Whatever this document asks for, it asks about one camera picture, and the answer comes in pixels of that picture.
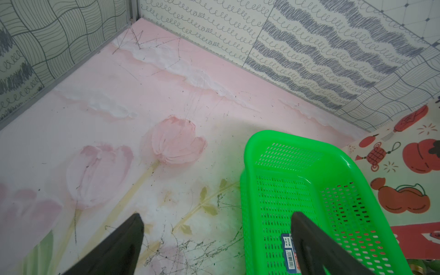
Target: wavy line pattern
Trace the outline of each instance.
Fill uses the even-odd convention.
[[[275,9],[277,9],[281,14],[283,14],[288,20],[298,21],[310,33],[324,37],[328,41],[331,47],[336,49],[344,49],[348,51],[350,57],[353,60],[368,62],[374,68],[375,71],[384,74],[390,74],[398,68],[397,66],[389,66],[385,64],[379,54],[368,53],[363,51],[362,48],[355,41],[343,40],[338,36],[338,33],[335,31],[333,27],[324,24],[318,24],[309,13],[301,9],[295,9],[287,2],[287,0],[279,0],[275,5]],[[414,48],[406,43],[404,44],[404,46],[406,47],[403,49],[407,51],[409,49]]]
[[[275,59],[284,68],[297,71],[302,78],[315,81],[323,89],[335,91],[340,97],[344,99],[355,99],[357,97],[357,95],[346,92],[341,85],[328,82],[326,79],[324,79],[324,77],[322,77],[321,74],[309,73],[304,68],[304,65],[298,62],[289,61],[286,57],[282,55],[282,53],[267,48],[263,43],[258,40],[253,45],[253,48],[261,53],[263,56]]]
[[[301,85],[302,83],[295,83],[290,77],[286,77],[283,75],[277,74],[274,70],[269,68],[268,66],[261,65],[257,63],[251,57],[246,59],[246,67],[252,69],[255,72],[263,73],[264,77],[268,77],[271,81],[275,83],[281,83],[283,86],[286,86],[289,90],[295,91],[295,94],[302,93],[302,95],[310,100],[315,102],[320,102],[323,104],[326,109],[330,110],[338,110],[342,108],[343,105],[333,103],[327,96],[325,95],[317,95],[310,88],[305,85]]]
[[[140,12],[332,111],[429,46],[362,0],[317,1],[140,0]]]
[[[425,48],[413,47],[408,45],[407,39],[402,33],[389,32],[380,23],[378,18],[364,17],[356,6],[355,2],[349,0],[319,0],[329,11],[335,11],[344,15],[350,27],[363,28],[368,30],[373,38],[377,42],[385,42],[393,45],[397,50],[397,53],[415,57],[420,54]]]
[[[125,0],[0,3],[0,121],[127,25]]]
[[[23,62],[20,68],[5,79],[0,79],[0,95],[18,89],[34,74],[32,66]]]
[[[317,47],[301,43],[293,34],[279,30],[272,22],[267,21],[263,29],[274,39],[284,41],[296,53],[310,57],[317,65],[327,66],[338,76],[350,78],[356,85],[364,88],[372,87],[376,82],[368,81],[355,71],[344,68],[336,59],[325,58]]]

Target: floor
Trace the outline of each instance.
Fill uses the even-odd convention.
[[[49,231],[49,268],[63,272],[139,212],[136,274],[244,274],[238,181],[266,129],[337,147],[366,134],[139,20],[0,132],[0,187],[40,215],[10,223],[9,273]]]

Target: patterned wallpaper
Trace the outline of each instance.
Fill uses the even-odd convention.
[[[125,0],[2,0],[0,122],[127,22]]]
[[[335,112],[374,131],[440,96],[440,51],[429,47]]]
[[[440,5],[438,0],[422,0],[430,3],[426,10],[423,5],[417,8],[416,2],[420,1],[415,0],[395,0],[392,5],[382,0],[368,2],[140,0],[140,13],[291,93],[373,131],[414,111],[428,95],[435,96],[438,67],[432,63],[440,53],[435,48],[440,48],[436,42],[440,28],[433,28],[432,22],[440,18]],[[397,17],[393,5],[402,6],[407,12]],[[406,24],[420,22],[425,24],[423,30],[406,28]],[[385,87],[400,89],[397,85],[414,78],[420,69],[424,70],[422,76],[408,80],[404,91],[372,97],[372,91],[380,94]],[[393,82],[390,77],[397,75],[401,79]],[[391,100],[399,107],[391,107]]]

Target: pink tulip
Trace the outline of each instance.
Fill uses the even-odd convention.
[[[133,160],[128,146],[86,146],[67,168],[67,188],[84,210],[111,199],[119,191]]]
[[[55,226],[62,205],[37,200],[37,193],[21,189],[9,194],[0,183],[0,273],[17,264]]]
[[[194,123],[171,116],[153,129],[152,145],[161,162],[182,164],[198,160],[206,140],[195,136]]]

